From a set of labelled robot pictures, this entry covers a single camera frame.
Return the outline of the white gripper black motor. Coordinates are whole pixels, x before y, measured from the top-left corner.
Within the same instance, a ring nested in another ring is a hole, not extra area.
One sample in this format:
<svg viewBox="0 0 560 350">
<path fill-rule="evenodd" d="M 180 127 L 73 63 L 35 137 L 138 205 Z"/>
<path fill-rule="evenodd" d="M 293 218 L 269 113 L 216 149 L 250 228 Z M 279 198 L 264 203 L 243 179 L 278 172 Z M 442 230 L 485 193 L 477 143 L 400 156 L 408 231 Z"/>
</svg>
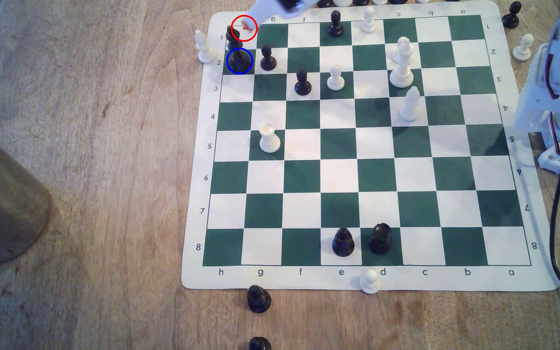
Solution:
<svg viewBox="0 0 560 350">
<path fill-rule="evenodd" d="M 301 13 L 318 1 L 255 1 L 247 10 L 246 15 L 254 20 L 267 20 L 275 15 Z"/>
</svg>

